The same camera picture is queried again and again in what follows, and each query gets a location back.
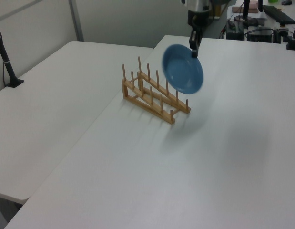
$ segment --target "wooden dowel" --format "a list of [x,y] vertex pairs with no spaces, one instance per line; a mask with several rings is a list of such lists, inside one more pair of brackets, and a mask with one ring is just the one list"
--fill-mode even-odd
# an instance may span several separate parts
[[152,101],[152,104],[153,104],[153,88],[150,86],[149,90],[150,90],[151,101]]
[[173,111],[173,115],[176,114],[179,111],[179,109],[176,109]]
[[167,80],[165,80],[166,81],[166,93],[168,94],[168,82],[167,82]]
[[148,81],[151,80],[151,73],[149,71],[149,63],[147,63],[147,73],[148,73]]
[[140,72],[137,72],[137,76],[138,76],[138,85],[140,85],[139,89],[141,90],[141,96],[143,96],[144,95],[144,87],[143,87],[143,80],[141,78]]
[[124,66],[124,64],[122,64],[122,68],[123,68],[123,77],[124,77],[124,81],[126,81],[125,66]]
[[140,71],[140,73],[142,72],[142,70],[141,70],[141,60],[140,60],[140,57],[138,56],[138,61],[139,61],[139,71]]
[[132,71],[132,88],[134,89],[133,71]]
[[159,73],[158,73],[158,70],[156,71],[156,74],[157,74],[157,87],[159,87]]
[[162,94],[160,95],[160,111],[163,111],[163,101],[162,101]]

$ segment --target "blue bowl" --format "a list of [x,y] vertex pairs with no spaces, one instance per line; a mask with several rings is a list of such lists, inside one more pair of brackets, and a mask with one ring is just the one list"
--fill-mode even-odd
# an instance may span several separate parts
[[184,94],[197,92],[203,84],[203,68],[192,51],[180,44],[168,47],[163,55],[162,68],[170,85]]

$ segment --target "desk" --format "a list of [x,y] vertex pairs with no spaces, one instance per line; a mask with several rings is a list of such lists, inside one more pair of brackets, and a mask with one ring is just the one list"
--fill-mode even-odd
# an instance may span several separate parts
[[[142,70],[163,80],[174,43],[188,38]],[[189,115],[169,125],[120,90],[6,229],[295,229],[295,52],[203,39],[199,58]]]
[[151,51],[70,42],[0,91],[0,197],[23,204],[119,91],[122,62]]

